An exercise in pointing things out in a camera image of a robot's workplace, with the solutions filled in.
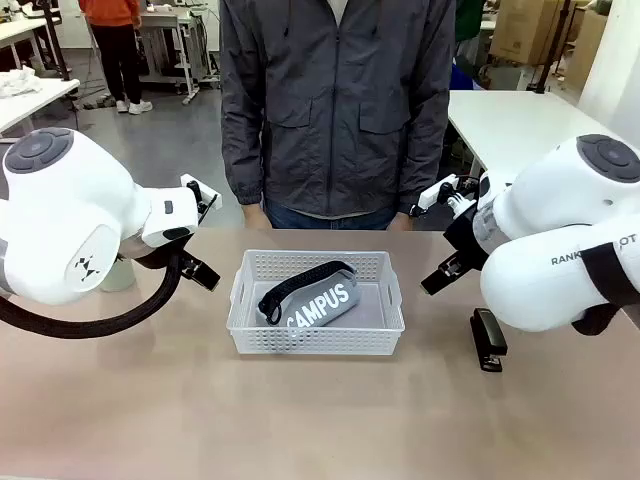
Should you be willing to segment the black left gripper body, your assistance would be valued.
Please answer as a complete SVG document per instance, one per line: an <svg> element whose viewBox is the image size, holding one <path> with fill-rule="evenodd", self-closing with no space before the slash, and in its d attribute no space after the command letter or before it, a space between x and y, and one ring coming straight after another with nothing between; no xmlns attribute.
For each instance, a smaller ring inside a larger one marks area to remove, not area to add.
<svg viewBox="0 0 640 480"><path fill-rule="evenodd" d="M150 270L165 270L165 275L192 278L197 270L196 261L185 250L186 245L194 236L193 233L173 240L156 248L148 255L148 268Z"/></svg>

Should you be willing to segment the person's right hand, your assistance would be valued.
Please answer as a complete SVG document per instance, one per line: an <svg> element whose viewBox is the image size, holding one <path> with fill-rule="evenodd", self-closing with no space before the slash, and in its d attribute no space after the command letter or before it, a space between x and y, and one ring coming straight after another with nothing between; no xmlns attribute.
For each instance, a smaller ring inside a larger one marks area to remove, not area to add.
<svg viewBox="0 0 640 480"><path fill-rule="evenodd" d="M268 230L272 224L260 204L243 205L244 225L248 229Z"/></svg>

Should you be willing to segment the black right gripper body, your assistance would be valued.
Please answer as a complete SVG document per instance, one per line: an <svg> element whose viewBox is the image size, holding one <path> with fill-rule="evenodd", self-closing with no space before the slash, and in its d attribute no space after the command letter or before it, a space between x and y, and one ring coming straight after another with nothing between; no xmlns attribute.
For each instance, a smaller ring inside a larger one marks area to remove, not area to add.
<svg viewBox="0 0 640 480"><path fill-rule="evenodd" d="M445 261L448 273L467 273L480 271L489 255L480 246L473 231L473 219L476 206L470 206L460 214L444 232L445 239L455 252Z"/></svg>

